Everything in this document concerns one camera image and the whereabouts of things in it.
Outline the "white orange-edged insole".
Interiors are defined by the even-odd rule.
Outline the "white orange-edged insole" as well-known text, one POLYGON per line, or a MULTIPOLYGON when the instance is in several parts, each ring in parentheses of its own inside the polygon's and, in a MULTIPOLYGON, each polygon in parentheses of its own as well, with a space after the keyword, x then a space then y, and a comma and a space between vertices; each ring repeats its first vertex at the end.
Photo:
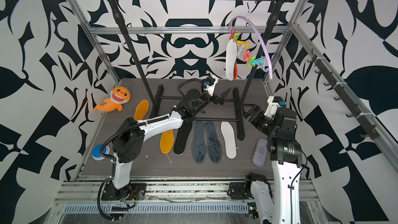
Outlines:
POLYGON ((229 40, 226 49, 226 78, 234 80, 234 69, 237 58, 238 45, 232 39, 229 40))

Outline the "black foam insole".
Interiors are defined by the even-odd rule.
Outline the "black foam insole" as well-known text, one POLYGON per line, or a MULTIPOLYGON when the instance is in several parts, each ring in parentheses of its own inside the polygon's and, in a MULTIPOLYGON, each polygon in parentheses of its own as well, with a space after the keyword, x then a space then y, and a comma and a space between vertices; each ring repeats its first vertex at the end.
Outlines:
POLYGON ((175 140, 174 144, 174 153, 181 155, 185 148, 186 148, 186 143, 188 140, 188 136, 192 130, 192 123, 185 123, 183 124, 177 132, 177 138, 175 140))

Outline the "dark grey felt insole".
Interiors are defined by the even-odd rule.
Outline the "dark grey felt insole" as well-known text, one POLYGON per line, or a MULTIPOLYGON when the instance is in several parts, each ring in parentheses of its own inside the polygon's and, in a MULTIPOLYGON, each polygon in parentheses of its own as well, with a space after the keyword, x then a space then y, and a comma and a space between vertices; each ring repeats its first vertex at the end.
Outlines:
POLYGON ((206 144, 204 140, 204 122, 196 121, 191 145, 191 153, 197 164, 204 162, 206 157, 206 144))
POLYGON ((209 158, 212 163, 218 164, 222 157, 222 147, 217 136, 215 125, 211 121, 207 121, 204 124, 204 128, 207 134, 207 151, 209 158))

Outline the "orange fuzzy insole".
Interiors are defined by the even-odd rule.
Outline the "orange fuzzy insole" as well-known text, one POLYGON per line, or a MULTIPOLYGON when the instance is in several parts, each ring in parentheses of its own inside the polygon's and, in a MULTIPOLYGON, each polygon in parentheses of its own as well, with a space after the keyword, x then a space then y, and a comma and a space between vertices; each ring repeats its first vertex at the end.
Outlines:
POLYGON ((174 145, 174 132, 173 130, 168 130, 162 133, 160 139, 160 149, 163 154, 168 154, 174 145))
POLYGON ((149 102, 142 100, 136 107, 134 120, 143 120, 149 110, 149 102))

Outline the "grey orange-edged insole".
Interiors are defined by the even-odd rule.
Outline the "grey orange-edged insole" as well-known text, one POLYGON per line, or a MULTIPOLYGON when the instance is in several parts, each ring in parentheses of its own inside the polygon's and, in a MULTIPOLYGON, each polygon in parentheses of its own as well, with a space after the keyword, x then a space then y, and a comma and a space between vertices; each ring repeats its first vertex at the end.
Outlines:
POLYGON ((235 64, 234 64, 233 79, 234 79, 234 80, 237 80, 237 77, 238 77, 238 66, 237 66, 237 63, 235 62, 235 64))

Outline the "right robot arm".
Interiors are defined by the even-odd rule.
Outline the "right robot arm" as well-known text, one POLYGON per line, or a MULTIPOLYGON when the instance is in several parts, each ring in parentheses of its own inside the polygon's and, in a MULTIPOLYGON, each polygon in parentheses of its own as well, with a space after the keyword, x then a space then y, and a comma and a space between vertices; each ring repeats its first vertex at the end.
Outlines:
POLYGON ((274 184, 270 185, 264 175, 249 173, 241 188, 230 186, 227 194, 254 199, 256 216, 262 224, 299 224, 300 175, 305 164, 295 139, 297 113, 282 102, 271 102, 266 111, 256 104, 248 104, 247 108, 244 118, 267 137, 274 184))

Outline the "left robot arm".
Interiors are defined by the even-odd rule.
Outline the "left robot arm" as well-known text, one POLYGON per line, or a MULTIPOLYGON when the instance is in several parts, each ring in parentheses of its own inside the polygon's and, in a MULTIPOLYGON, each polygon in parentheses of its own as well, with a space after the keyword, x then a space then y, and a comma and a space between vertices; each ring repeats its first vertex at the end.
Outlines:
POLYGON ((140 155, 143 143, 166 131, 179 129, 195 120, 209 103, 223 105, 231 88, 218 96, 215 94, 217 78, 189 79, 177 86, 180 102, 169 113, 144 120, 128 118, 121 128, 106 140, 99 149, 103 158, 113 163, 112 175, 103 181, 112 200, 126 200, 132 195, 130 172, 132 162, 140 155))

